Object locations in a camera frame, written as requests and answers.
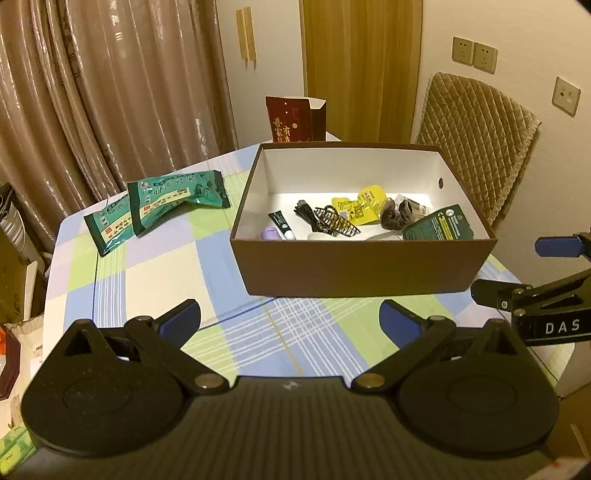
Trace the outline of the beige satin curtain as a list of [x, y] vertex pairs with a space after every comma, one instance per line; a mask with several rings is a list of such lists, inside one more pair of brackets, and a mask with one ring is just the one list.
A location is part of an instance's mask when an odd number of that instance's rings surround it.
[[211, 1], [5, 1], [1, 177], [52, 246], [68, 215], [238, 140]]

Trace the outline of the leopard pattern hair claw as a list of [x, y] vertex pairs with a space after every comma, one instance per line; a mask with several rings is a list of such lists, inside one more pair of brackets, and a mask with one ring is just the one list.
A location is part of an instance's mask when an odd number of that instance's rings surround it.
[[315, 207], [314, 213], [317, 218], [318, 229], [320, 229], [322, 233], [327, 233], [332, 236], [339, 234], [349, 238], [361, 233], [356, 225], [349, 222], [349, 220], [342, 217], [342, 215], [339, 215], [339, 212], [335, 210], [335, 207], [332, 205]]

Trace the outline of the green snack bag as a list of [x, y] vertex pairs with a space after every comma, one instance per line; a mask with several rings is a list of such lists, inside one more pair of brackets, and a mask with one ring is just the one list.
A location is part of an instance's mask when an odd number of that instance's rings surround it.
[[108, 201], [102, 210], [85, 215], [84, 221], [100, 257], [105, 257], [134, 236], [127, 194]]
[[216, 209], [230, 207], [223, 176], [217, 170], [149, 177], [127, 183], [132, 230], [148, 231], [165, 214], [188, 203]]

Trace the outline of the dark green product card package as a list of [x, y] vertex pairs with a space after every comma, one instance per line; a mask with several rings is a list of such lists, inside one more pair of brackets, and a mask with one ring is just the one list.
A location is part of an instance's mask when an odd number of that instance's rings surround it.
[[474, 232], [463, 210], [456, 204], [441, 208], [405, 227], [404, 240], [450, 241], [472, 240]]

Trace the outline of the single wall socket plate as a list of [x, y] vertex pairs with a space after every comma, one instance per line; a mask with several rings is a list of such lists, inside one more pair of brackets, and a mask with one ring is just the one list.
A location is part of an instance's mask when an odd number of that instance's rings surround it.
[[552, 105], [571, 117], [575, 117], [581, 96], [581, 89], [560, 76], [556, 78], [552, 94]]

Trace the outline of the green snack bag upper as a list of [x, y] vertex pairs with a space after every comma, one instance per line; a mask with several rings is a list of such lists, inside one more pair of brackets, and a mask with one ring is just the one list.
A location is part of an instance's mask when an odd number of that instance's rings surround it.
[[216, 209], [230, 207], [223, 176], [217, 170], [149, 177], [127, 183], [132, 230], [148, 231], [165, 214], [188, 203]]

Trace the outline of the small black cosmetic tube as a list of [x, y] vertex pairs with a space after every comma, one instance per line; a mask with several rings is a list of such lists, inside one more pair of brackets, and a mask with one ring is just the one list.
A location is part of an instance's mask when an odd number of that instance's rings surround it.
[[283, 216], [283, 212], [280, 210], [271, 212], [269, 217], [270, 220], [273, 221], [274, 226], [280, 230], [280, 233], [283, 235], [284, 239], [294, 240], [296, 238], [296, 236], [294, 236], [294, 231], [291, 230], [290, 225], [287, 224], [287, 220]]

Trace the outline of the purple tube bottle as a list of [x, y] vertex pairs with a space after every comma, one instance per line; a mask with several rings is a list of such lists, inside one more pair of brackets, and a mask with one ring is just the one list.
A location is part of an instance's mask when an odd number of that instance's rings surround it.
[[283, 236], [281, 236], [280, 231], [273, 226], [267, 226], [260, 232], [260, 238], [264, 241], [280, 241], [283, 240]]

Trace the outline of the white plastic rice spoon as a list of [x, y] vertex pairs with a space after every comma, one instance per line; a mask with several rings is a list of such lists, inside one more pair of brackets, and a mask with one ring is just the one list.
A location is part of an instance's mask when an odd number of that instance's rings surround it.
[[402, 236], [393, 231], [362, 232], [348, 237], [342, 234], [329, 235], [327, 233], [312, 232], [308, 235], [308, 241], [399, 241]]

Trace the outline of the yellow sachet packet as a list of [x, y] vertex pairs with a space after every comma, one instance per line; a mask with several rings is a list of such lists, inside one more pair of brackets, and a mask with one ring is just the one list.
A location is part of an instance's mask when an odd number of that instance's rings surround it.
[[332, 198], [331, 205], [346, 220], [356, 226], [374, 224], [380, 221], [381, 210], [388, 196], [380, 185], [363, 188], [356, 200]]

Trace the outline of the plaid tablecloth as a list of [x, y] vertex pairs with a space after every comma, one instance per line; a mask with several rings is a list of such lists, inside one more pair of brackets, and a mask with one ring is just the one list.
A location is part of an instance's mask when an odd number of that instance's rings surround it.
[[[76, 320], [118, 328], [194, 299], [201, 309], [200, 328], [183, 349], [219, 375], [351, 381], [396, 351], [379, 323], [384, 300], [393, 299], [421, 317], [448, 317], [461, 327], [481, 327], [498, 316], [496, 309], [475, 303], [470, 287], [385, 297], [249, 294], [229, 237], [259, 145], [192, 167], [193, 172], [222, 174], [229, 208], [182, 204], [105, 257], [99, 256], [83, 214], [66, 218], [49, 277], [44, 351], [50, 352]], [[490, 253], [476, 279], [510, 282], [513, 275]]]

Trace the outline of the wooden wall ornament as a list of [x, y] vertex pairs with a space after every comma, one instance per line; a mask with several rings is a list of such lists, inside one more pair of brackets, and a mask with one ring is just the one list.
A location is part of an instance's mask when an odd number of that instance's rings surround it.
[[256, 39], [252, 22], [252, 9], [249, 6], [235, 11], [236, 29], [238, 30], [238, 47], [243, 62], [256, 65]]

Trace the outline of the dark red gift box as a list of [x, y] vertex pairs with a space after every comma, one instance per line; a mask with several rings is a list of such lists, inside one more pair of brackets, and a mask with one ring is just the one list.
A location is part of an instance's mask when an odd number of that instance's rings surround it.
[[266, 96], [266, 110], [273, 143], [325, 141], [324, 99]]

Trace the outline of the wooden door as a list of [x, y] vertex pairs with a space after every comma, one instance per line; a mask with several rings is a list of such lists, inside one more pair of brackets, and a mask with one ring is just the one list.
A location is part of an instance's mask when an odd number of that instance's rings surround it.
[[304, 91], [348, 142], [411, 141], [422, 49], [418, 0], [301, 1]]

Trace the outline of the large brown cardboard box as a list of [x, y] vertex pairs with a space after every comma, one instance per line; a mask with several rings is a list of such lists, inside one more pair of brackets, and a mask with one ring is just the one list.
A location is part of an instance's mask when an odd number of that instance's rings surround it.
[[[473, 235], [405, 240], [378, 225], [352, 238], [315, 236], [297, 201], [325, 207], [379, 185], [430, 211], [457, 206]], [[254, 157], [229, 242], [249, 294], [385, 297], [468, 289], [497, 238], [441, 150], [381, 143], [263, 143]]]

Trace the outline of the double wall socket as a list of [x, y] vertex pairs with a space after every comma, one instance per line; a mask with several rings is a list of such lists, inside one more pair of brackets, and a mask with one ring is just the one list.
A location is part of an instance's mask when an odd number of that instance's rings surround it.
[[489, 74], [494, 74], [497, 67], [498, 50], [495, 47], [474, 42], [469, 39], [454, 37], [452, 60]]

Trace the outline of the brown fuzzy scrunchie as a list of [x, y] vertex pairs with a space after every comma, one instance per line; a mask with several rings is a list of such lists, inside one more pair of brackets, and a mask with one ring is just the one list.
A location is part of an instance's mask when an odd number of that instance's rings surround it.
[[427, 213], [426, 206], [407, 197], [404, 197], [400, 202], [388, 198], [381, 207], [380, 224], [385, 230], [402, 231], [424, 218]]

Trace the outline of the green snack bag lower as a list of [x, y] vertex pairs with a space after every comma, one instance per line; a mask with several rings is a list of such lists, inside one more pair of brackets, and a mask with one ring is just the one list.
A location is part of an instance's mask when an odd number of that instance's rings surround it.
[[84, 221], [100, 257], [105, 257], [134, 236], [127, 194], [108, 201], [102, 210], [85, 215]]

